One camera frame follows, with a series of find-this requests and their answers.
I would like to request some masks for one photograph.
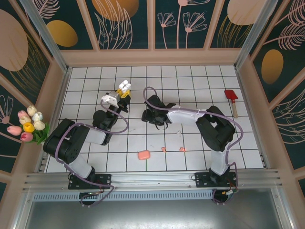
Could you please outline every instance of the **small pink piece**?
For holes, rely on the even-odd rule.
[[[146,159],[148,159],[150,157],[151,157],[151,154],[149,153],[148,150],[143,150],[143,151],[138,153],[138,158],[140,160],[146,160]]]

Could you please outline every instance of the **pink object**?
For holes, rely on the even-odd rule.
[[[138,158],[140,160],[146,160],[146,159],[148,159],[150,157],[151,157],[151,154],[149,153],[148,150],[143,150],[143,151],[138,153]]]
[[[14,125],[11,125],[9,126],[8,128],[6,128],[6,130],[11,134],[11,135],[14,135],[14,136],[18,136],[21,134],[22,132],[22,129],[20,126],[14,126]]]
[[[34,136],[33,136],[32,133],[23,132],[23,133],[21,134],[20,140],[21,140],[22,142],[30,142],[31,140],[33,140],[33,138],[34,138]]]
[[[26,113],[25,111],[19,111],[19,112],[18,112],[18,118],[19,118],[19,119],[21,119],[21,118],[24,117],[24,116],[26,116],[26,117],[29,118],[28,113]]]

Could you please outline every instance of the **wire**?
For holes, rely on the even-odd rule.
[[[197,113],[201,113],[201,114],[207,114],[207,115],[217,116],[217,117],[219,117],[219,118],[223,118],[223,119],[225,119],[225,120],[227,120],[227,121],[229,121],[229,122],[235,124],[235,125],[239,128],[239,130],[240,130],[240,132],[241,132],[240,137],[239,137],[235,142],[233,142],[232,144],[229,144],[229,146],[227,147],[226,153],[225,153],[225,163],[226,163],[228,166],[234,166],[234,167],[235,167],[235,173],[236,173],[236,188],[237,188],[237,186],[238,186],[237,166],[236,166],[236,163],[235,163],[235,162],[233,162],[233,163],[231,163],[231,164],[228,164],[228,154],[229,154],[229,150],[230,150],[234,145],[236,145],[236,144],[243,138],[243,136],[244,136],[244,131],[243,131],[242,127],[241,127],[236,121],[234,121],[233,119],[228,118],[228,117],[226,117],[226,116],[224,116],[224,115],[221,115],[221,114],[215,114],[215,113],[208,112],[208,111],[194,110],[194,109],[188,109],[188,108],[183,108],[183,107],[179,107],[179,108],[161,108],[161,107],[154,106],[154,105],[152,105],[152,104],[147,100],[147,98],[146,98],[146,96],[145,96],[147,89],[153,90],[154,93],[155,93],[156,95],[157,95],[157,91],[156,91],[153,87],[149,87],[149,86],[148,86],[148,87],[145,87],[144,90],[143,90],[143,97],[144,97],[144,100],[145,100],[145,102],[146,102],[149,106],[151,106],[152,108],[155,108],[155,109],[160,110],[160,111],[169,111],[169,110],[171,110],[171,111],[174,111],[174,110],[179,111],[179,110],[183,110],[183,111],[197,112]],[[216,192],[216,189],[213,190],[213,199],[212,199],[212,200],[213,200],[214,203],[217,203],[217,202],[220,203],[220,201],[218,201],[217,199],[214,198],[215,192]]]
[[[191,112],[193,112],[193,111],[195,111],[195,112],[198,111],[199,113],[208,114],[208,115],[214,115],[214,116],[217,116],[217,117],[226,119],[226,120],[228,120],[228,121],[234,123],[234,124],[241,130],[241,136],[240,136],[240,138],[238,138],[234,143],[232,143],[231,145],[229,145],[228,148],[227,148],[227,151],[226,151],[226,159],[225,159],[225,160],[226,160],[226,164],[228,163],[228,162],[227,162],[227,154],[228,154],[228,152],[229,152],[229,149],[230,149],[231,147],[233,147],[235,144],[237,144],[237,143],[240,141],[240,139],[242,139],[242,137],[243,137],[243,135],[244,135],[244,132],[243,132],[241,126],[240,126],[237,122],[235,122],[234,120],[232,120],[232,119],[230,119],[230,118],[227,118],[227,117],[225,117],[225,116],[223,116],[223,115],[214,114],[214,113],[207,112],[207,111],[202,111],[202,110],[192,110],[192,109],[187,109],[187,108],[179,108],[179,109],[176,108],[176,109],[175,109],[175,108],[160,108],[160,107],[156,107],[156,106],[152,105],[150,102],[148,102],[148,100],[147,100],[147,98],[146,98],[146,96],[145,96],[145,92],[147,91],[147,89],[152,89],[152,90],[155,92],[156,95],[157,95],[157,91],[156,91],[154,88],[152,88],[152,87],[145,87],[145,89],[143,90],[143,97],[144,97],[145,102],[146,102],[149,106],[151,106],[151,107],[153,107],[153,108],[155,108],[155,109],[163,110],[163,111],[169,111],[169,110],[185,110],[185,111],[191,111]],[[61,159],[58,158],[58,152],[59,152],[60,146],[61,146],[62,142],[64,141],[65,137],[66,137],[66,136],[68,135],[68,133],[69,133],[74,127],[76,127],[76,126],[84,125],[84,126],[87,126],[87,127],[89,127],[89,128],[92,128],[92,129],[95,129],[95,130],[98,130],[98,131],[101,131],[101,132],[104,132],[104,133],[107,133],[107,134],[120,134],[120,133],[123,133],[124,131],[126,131],[126,130],[128,129],[129,124],[128,124],[128,121],[127,121],[126,118],[124,118],[121,114],[119,114],[119,113],[117,113],[117,112],[115,112],[115,111],[113,111],[113,110],[111,110],[111,109],[105,107],[105,106],[102,104],[102,101],[101,101],[101,107],[104,108],[106,111],[109,111],[109,112],[111,112],[111,113],[113,113],[113,114],[119,116],[121,119],[123,119],[124,122],[126,123],[125,129],[123,129],[123,130],[121,130],[121,131],[117,131],[117,132],[112,132],[112,131],[107,131],[107,130],[98,129],[97,127],[94,127],[94,126],[91,126],[91,125],[87,125],[87,124],[84,124],[84,123],[75,123],[75,124],[71,125],[71,126],[67,129],[67,131],[63,134],[63,136],[61,137],[61,139],[60,139],[60,141],[59,141],[59,143],[58,143],[58,145],[57,145],[57,147],[56,147],[56,150],[55,150],[55,160],[56,160],[57,162],[61,163],[69,172],[71,172],[71,173],[72,173],[73,175],[75,175],[77,178],[79,178],[80,180],[82,180],[82,181],[84,181],[84,182],[86,182],[86,183],[88,183],[88,184],[95,185],[95,186],[98,186],[98,187],[100,187],[100,188],[101,188],[101,187],[109,187],[109,188],[111,188],[111,190],[110,190],[103,198],[101,198],[99,201],[95,201],[95,202],[94,202],[93,204],[91,204],[91,205],[84,205],[84,203],[82,202],[83,198],[86,197],[86,196],[84,196],[84,197],[81,199],[81,204],[82,204],[83,207],[84,207],[84,206],[87,206],[88,208],[94,207],[94,206],[98,205],[99,203],[101,203],[104,199],[106,199],[106,198],[113,192],[114,186],[113,186],[113,185],[103,185],[103,184],[93,183],[93,182],[90,182],[90,181],[86,180],[85,178],[81,177],[81,176],[78,175],[73,169],[71,169],[71,168],[69,167],[69,165],[67,165],[64,161],[62,161]],[[236,186],[237,186],[237,167],[236,167],[236,163],[233,162],[231,165],[235,165]]]

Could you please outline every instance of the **red spatula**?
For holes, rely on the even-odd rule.
[[[235,104],[235,99],[238,99],[238,97],[236,96],[236,94],[233,90],[225,90],[224,93],[225,93],[225,96],[227,97],[227,99],[230,99],[232,101],[234,118],[238,118],[236,104]]]

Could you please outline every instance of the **yellow tulip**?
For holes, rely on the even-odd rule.
[[[25,132],[32,133],[32,132],[35,130],[35,127],[33,126],[32,123],[25,123],[25,124],[23,125],[23,130],[24,130]]]

